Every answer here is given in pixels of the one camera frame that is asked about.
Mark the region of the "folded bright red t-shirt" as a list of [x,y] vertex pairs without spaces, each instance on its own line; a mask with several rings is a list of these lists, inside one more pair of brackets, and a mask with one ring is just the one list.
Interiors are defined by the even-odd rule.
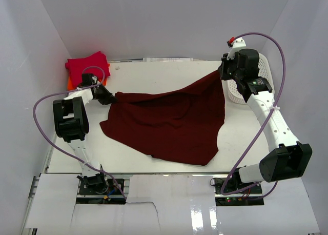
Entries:
[[105,78],[108,78],[111,73],[110,69],[107,69],[107,57],[101,52],[96,52],[89,57],[85,58],[75,58],[67,59],[65,63],[65,68],[68,71],[68,75],[71,79],[73,87],[76,89],[77,86],[82,82],[82,73],[88,68],[85,73],[92,73],[96,75],[100,81],[103,78],[103,72],[105,73]]

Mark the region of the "folded orange t-shirt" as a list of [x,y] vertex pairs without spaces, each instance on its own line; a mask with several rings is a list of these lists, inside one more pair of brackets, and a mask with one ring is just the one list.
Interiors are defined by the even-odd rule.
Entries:
[[[109,70],[110,69],[110,63],[107,63],[107,69]],[[103,82],[103,85],[106,86],[107,84],[107,78],[105,78],[104,82]],[[71,91],[71,90],[74,90],[75,88],[73,87],[72,85],[72,82],[71,82],[71,79],[70,77],[68,76],[68,82],[67,82],[67,90],[68,91]]]

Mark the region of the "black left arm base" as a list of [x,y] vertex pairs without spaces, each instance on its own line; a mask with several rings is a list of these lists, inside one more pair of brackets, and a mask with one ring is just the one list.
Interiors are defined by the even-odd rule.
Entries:
[[127,179],[116,179],[115,183],[112,178],[99,174],[90,178],[81,176],[77,178],[79,187],[76,204],[124,205],[126,203],[119,188],[125,195],[128,194],[129,181]]

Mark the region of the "dark red t-shirt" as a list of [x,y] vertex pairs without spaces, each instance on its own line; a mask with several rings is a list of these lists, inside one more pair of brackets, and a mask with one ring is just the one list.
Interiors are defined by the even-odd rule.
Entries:
[[225,98],[217,71],[180,90],[115,96],[100,122],[107,137],[153,158],[190,165],[205,166],[218,152]]

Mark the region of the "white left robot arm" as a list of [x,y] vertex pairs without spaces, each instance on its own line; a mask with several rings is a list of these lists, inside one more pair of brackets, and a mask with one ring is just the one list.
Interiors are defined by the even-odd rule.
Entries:
[[80,162],[81,176],[78,179],[87,188],[98,193],[105,192],[107,182],[101,170],[101,164],[93,159],[87,151],[86,135],[89,133],[89,121],[85,106],[91,100],[97,100],[101,105],[109,105],[117,102],[117,98],[106,87],[100,84],[97,76],[84,73],[79,88],[95,87],[72,92],[65,99],[53,102],[54,126],[58,137],[62,138],[73,150],[75,156],[82,159]]

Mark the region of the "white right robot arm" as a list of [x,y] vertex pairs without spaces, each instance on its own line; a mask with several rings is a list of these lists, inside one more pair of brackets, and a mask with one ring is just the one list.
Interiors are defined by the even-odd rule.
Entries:
[[273,89],[266,78],[259,76],[258,51],[247,48],[231,50],[221,60],[220,77],[236,83],[238,92],[256,115],[269,148],[268,155],[259,163],[237,166],[227,185],[236,191],[263,181],[270,183],[302,177],[312,156],[312,148],[298,140],[279,108],[274,106]]

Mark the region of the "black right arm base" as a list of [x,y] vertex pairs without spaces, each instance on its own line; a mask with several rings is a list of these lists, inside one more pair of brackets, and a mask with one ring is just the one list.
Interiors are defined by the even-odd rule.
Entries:
[[225,178],[212,178],[210,185],[215,188],[215,202],[217,207],[232,207],[232,206],[263,206],[264,200],[262,196],[261,185],[258,184],[252,188],[240,191],[240,189],[249,185],[237,184],[236,181],[229,181],[224,189],[224,192],[238,191],[232,195],[222,195],[221,187]]

